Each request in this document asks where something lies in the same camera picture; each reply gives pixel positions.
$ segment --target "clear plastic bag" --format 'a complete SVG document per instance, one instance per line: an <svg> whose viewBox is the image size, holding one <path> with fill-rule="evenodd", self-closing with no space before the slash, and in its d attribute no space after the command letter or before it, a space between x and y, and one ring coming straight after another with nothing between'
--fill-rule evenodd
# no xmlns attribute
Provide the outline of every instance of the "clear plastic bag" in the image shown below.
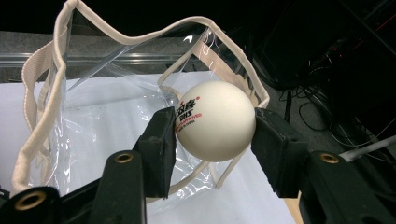
<svg viewBox="0 0 396 224"><path fill-rule="evenodd" d="M73 33L75 17L93 21L89 27L97 27L97 35ZM75 0L65 3L57 19L54 61L35 97L38 122L32 125L28 119L33 131L41 128L40 122L51 127L41 133L47 136L38 143L42 147L22 149L31 150L33 161L30 169L21 169L23 161L17 161L14 193L23 189L20 172L28 173L27 186L53 186L61 195L96 180L111 154L133 148L156 111L178 105L181 96L199 83L226 81L245 92L254 106L268 104L268 94L243 51L207 18L187 18L135 38L98 21ZM31 141L39 138L33 135ZM237 161L201 161L177 142L174 187L167 200L148 199L148 213L219 187ZM191 181L179 185L188 176Z"/></svg>

